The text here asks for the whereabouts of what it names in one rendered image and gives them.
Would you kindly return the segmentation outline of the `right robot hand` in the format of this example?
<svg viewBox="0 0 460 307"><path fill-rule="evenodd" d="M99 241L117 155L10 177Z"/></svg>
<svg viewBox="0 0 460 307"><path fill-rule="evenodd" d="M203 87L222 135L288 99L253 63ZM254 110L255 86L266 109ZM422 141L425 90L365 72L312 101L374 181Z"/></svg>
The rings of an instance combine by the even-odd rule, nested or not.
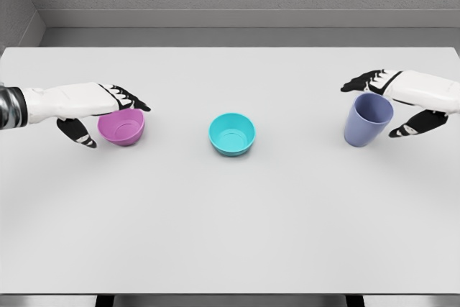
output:
<svg viewBox="0 0 460 307"><path fill-rule="evenodd" d="M423 110L393 129L389 137L424 134L443 126L449 116L449 86L453 80L414 70L371 70L341 87L342 92L370 91Z"/></svg>

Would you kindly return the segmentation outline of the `lavender blue cup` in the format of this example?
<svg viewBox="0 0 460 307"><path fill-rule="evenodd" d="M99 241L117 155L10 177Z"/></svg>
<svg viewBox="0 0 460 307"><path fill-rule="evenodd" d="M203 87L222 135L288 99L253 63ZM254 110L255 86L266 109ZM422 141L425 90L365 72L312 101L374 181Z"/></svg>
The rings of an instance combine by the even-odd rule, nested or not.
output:
<svg viewBox="0 0 460 307"><path fill-rule="evenodd" d="M394 110L383 96L363 93L352 104L344 127L344 139L354 147L372 142L390 123Z"/></svg>

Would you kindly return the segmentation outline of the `pink bowl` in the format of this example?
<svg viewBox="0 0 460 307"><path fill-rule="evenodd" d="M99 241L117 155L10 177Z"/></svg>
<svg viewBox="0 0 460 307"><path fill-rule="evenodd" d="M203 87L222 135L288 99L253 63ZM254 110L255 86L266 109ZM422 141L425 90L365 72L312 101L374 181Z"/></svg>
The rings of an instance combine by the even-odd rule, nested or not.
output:
<svg viewBox="0 0 460 307"><path fill-rule="evenodd" d="M130 146L143 135L144 124L141 110L124 109L100 116L97 128L106 141L118 146Z"/></svg>

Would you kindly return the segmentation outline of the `teal bowl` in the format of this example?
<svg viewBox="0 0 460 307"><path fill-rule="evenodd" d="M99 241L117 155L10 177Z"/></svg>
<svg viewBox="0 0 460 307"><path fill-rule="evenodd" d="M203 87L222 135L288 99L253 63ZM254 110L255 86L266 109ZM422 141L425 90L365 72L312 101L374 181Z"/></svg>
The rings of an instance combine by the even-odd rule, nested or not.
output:
<svg viewBox="0 0 460 307"><path fill-rule="evenodd" d="M245 154L253 145L256 129L243 114L226 113L217 116L209 125L208 138L213 148L227 157Z"/></svg>

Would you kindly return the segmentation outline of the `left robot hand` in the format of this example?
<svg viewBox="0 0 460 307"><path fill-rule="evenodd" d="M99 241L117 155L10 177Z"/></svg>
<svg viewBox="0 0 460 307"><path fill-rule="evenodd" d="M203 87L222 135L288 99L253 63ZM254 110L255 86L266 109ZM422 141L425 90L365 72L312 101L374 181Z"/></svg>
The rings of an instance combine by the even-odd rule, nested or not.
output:
<svg viewBox="0 0 460 307"><path fill-rule="evenodd" d="M94 82L51 88L50 104L58 129L74 142L90 148L97 144L81 122L82 118L124 109L150 111L145 102L126 89Z"/></svg>

